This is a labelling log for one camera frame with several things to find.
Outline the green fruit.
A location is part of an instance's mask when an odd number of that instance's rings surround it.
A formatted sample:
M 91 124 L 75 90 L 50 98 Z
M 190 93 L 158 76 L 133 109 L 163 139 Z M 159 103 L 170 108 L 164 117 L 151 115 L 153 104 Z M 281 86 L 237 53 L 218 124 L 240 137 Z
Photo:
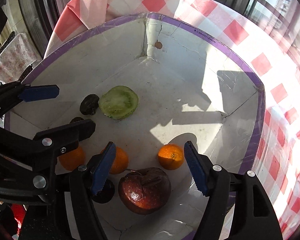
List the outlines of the green fruit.
M 115 86 L 103 94 L 98 102 L 108 118 L 121 120 L 132 115 L 139 104 L 138 95 L 127 86 Z

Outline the orange fruit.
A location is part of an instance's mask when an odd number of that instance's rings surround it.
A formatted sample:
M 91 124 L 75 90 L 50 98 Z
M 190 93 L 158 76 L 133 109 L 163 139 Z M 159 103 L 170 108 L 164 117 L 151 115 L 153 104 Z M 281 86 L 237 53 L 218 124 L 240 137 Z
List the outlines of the orange fruit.
M 157 158 L 164 169 L 176 170 L 184 163 L 184 150 L 176 144 L 167 144 L 159 150 Z

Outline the orange in box left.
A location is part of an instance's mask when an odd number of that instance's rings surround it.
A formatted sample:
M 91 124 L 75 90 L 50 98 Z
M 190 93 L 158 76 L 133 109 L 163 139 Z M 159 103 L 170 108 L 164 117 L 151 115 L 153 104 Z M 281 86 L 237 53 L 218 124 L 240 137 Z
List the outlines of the orange in box left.
M 86 154 L 81 146 L 58 157 L 60 164 L 67 171 L 73 171 L 79 165 L 85 164 Z

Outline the orange in box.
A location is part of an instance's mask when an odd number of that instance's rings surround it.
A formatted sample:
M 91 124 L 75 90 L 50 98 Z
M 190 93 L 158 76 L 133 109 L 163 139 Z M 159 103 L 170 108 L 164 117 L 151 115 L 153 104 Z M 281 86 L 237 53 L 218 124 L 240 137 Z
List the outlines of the orange in box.
M 109 173 L 113 175 L 123 173 L 129 165 L 128 154 L 120 147 L 116 146 L 115 149 L 115 159 L 109 171 Z
M 73 171 L 79 165 L 85 164 L 86 154 L 81 146 L 58 157 L 60 164 L 67 171 Z

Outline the orange in box middle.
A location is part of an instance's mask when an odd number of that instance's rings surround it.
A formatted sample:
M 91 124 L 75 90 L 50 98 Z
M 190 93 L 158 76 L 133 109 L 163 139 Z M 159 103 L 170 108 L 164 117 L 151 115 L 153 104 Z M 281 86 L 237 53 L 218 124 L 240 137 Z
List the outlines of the orange in box middle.
M 116 146 L 115 149 L 115 159 L 109 171 L 109 173 L 113 175 L 123 173 L 129 165 L 128 154 L 120 147 Z

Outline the red apple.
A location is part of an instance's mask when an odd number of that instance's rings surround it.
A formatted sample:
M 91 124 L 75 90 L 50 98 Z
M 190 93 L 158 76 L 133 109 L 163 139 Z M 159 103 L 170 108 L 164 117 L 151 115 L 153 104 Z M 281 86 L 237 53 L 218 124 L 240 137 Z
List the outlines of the red apple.
M 171 191 L 168 175 L 157 167 L 129 172 L 118 185 L 123 204 L 138 215 L 149 215 L 161 209 L 167 204 Z

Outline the red white checkered tablecloth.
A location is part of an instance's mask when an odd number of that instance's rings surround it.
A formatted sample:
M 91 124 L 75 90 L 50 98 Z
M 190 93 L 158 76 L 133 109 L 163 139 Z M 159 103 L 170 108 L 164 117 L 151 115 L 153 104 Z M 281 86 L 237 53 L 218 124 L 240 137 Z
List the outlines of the red white checkered tablecloth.
M 46 54 L 108 20 L 159 12 L 194 25 L 231 48 L 264 84 L 266 110 L 253 168 L 273 203 L 284 239 L 300 226 L 300 70 L 287 46 L 213 0 L 66 0 Z

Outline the dark small fruit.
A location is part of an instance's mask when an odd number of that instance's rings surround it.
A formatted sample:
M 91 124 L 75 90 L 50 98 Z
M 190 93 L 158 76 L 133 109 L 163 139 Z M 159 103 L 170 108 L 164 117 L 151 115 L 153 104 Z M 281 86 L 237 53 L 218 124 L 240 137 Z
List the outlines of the dark small fruit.
M 99 97 L 96 94 L 87 95 L 80 104 L 79 111 L 83 115 L 94 115 L 98 109 Z

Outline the purple cardboard box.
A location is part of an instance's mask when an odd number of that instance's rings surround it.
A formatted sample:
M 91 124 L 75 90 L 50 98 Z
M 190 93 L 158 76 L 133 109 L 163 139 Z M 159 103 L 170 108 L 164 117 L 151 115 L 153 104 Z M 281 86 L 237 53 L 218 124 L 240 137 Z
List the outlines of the purple cardboard box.
M 159 167 L 167 144 L 191 141 L 219 171 L 251 170 L 261 137 L 264 85 L 230 48 L 201 28 L 157 13 L 122 16 L 66 42 L 25 78 L 57 85 L 55 99 L 13 107 L 5 127 L 26 138 L 80 116 L 83 99 L 126 86 L 138 96 L 132 115 L 91 117 L 81 143 L 87 158 L 109 141 L 129 156 L 130 170 Z

